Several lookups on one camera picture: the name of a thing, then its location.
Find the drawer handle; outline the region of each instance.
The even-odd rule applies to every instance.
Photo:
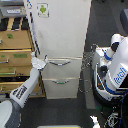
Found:
[[[7,72],[7,73],[0,73],[0,75],[15,75],[16,71],[14,72]]]
[[[49,62],[49,63],[51,63],[51,64],[54,64],[54,65],[57,65],[57,66],[63,66],[63,65],[66,65],[66,64],[69,64],[69,63],[71,63],[71,61],[67,61],[67,62],[64,62],[64,63],[62,63],[62,64],[57,64],[57,63],[55,63],[55,62]]]
[[[9,62],[9,59],[7,59],[7,61],[0,62],[0,64],[4,64],[4,63],[8,63],[8,62]]]
[[[69,80],[66,80],[66,81],[64,81],[64,82],[62,82],[62,81],[52,81],[52,82],[54,82],[54,83],[56,83],[56,84],[66,84],[66,83],[69,82]]]

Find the refrigerator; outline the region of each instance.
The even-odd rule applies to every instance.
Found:
[[[24,0],[47,99],[77,98],[91,0]]]

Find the wooden cabinet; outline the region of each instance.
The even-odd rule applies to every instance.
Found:
[[[9,18],[6,31],[0,31],[0,94],[9,94],[30,76],[33,44],[28,30],[12,31],[14,18]],[[45,97],[41,76],[30,97]]]

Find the white panel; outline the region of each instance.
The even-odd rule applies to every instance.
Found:
[[[41,72],[42,78],[70,78],[80,76],[82,59],[51,60],[51,62],[58,65],[47,64]]]
[[[91,0],[30,0],[35,31],[44,58],[83,55]],[[38,16],[38,3],[47,3],[49,17]]]
[[[0,7],[4,17],[25,17],[26,12],[24,6],[4,6]]]
[[[61,84],[61,81],[67,81],[67,79],[59,80],[59,83],[54,83],[53,80],[44,80],[44,88],[47,99],[61,99],[61,98],[77,98],[79,79],[69,79],[69,82]]]

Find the refrigerator door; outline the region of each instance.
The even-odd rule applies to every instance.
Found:
[[[84,51],[91,0],[24,0],[32,11],[39,58],[79,57]]]

